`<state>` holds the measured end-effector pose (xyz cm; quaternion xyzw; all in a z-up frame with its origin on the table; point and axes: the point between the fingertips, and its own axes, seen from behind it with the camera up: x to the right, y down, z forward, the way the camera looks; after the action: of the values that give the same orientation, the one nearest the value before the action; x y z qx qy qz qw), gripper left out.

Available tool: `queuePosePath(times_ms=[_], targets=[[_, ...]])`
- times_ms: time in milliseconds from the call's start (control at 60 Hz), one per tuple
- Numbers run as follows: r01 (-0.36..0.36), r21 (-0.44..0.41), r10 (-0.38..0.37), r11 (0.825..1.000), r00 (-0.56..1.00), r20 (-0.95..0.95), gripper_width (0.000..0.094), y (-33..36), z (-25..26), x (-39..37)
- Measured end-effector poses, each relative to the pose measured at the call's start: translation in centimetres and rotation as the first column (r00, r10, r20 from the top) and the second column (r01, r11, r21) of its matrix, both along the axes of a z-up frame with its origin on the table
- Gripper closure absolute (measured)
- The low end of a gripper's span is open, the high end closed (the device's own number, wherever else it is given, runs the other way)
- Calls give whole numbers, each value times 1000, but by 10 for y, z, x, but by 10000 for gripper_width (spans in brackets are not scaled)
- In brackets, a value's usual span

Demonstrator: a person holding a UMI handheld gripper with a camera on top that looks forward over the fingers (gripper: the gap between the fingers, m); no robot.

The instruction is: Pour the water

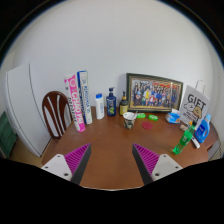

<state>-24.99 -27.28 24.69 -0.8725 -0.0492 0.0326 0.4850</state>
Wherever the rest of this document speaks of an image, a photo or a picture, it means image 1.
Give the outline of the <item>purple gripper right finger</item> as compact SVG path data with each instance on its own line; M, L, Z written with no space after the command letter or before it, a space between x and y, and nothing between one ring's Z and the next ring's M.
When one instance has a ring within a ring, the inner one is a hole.
M145 185L182 169L169 155L158 155L138 144L132 146L132 154Z

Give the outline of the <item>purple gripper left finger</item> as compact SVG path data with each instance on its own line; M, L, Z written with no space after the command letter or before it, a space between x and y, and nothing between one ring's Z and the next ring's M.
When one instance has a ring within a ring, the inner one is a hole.
M56 154L42 169L79 185L90 155L91 144L88 143L66 155Z

